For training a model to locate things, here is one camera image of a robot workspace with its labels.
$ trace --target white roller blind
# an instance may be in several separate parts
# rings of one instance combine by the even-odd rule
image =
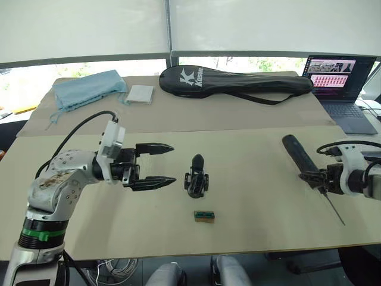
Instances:
[[[381,0],[171,0],[170,8],[173,55],[184,51],[381,55]]]
[[[163,52],[162,0],[0,0],[0,63]]]

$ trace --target laptop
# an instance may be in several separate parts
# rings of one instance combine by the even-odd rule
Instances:
[[[312,93],[329,116],[348,134],[377,134],[355,105],[376,58],[311,55],[303,76],[314,83]]]

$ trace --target beige table surface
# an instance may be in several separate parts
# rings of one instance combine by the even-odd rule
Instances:
[[[297,75],[294,71],[266,74]],[[46,130],[50,123],[50,115],[57,111],[54,92],[50,90],[18,136],[66,135],[83,119],[101,110],[116,112],[121,125],[130,133],[331,126],[336,124],[312,93],[272,106],[226,94],[215,94],[204,99],[186,99],[164,92],[159,87],[158,78],[158,76],[124,78],[129,88],[133,85],[154,86],[151,105],[124,105],[118,102],[117,94],[109,95],[102,100],[63,114],[57,124],[51,125]],[[65,80],[70,79],[58,79],[56,82]],[[255,96],[280,100],[287,95],[256,94]],[[102,133],[104,120],[104,118],[98,118],[89,122],[78,131],[78,134]]]
[[[345,135],[337,126],[128,133],[125,147],[162,142],[175,148],[142,156],[141,175],[177,178],[155,191],[132,192],[101,182],[87,186],[70,220],[66,248],[75,259],[279,251],[381,242],[381,202],[330,194],[329,203],[299,179],[282,145],[294,134],[318,167],[332,158],[317,147]],[[21,231],[27,189],[63,136],[19,137],[0,162],[0,260],[8,260]],[[99,135],[77,135],[66,148],[96,150]],[[210,188],[193,199],[183,189],[196,153],[205,158]],[[214,224],[195,222],[194,210],[212,210]]]

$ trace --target white paper stack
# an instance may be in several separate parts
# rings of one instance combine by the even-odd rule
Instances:
[[[151,104],[153,91],[153,86],[133,85],[126,98],[126,102]]]

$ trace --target blue towel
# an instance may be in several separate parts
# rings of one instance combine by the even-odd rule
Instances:
[[[110,70],[53,85],[53,90],[58,112],[52,114],[50,119],[57,123],[63,112],[75,110],[115,92],[126,92],[127,85],[116,70]]]

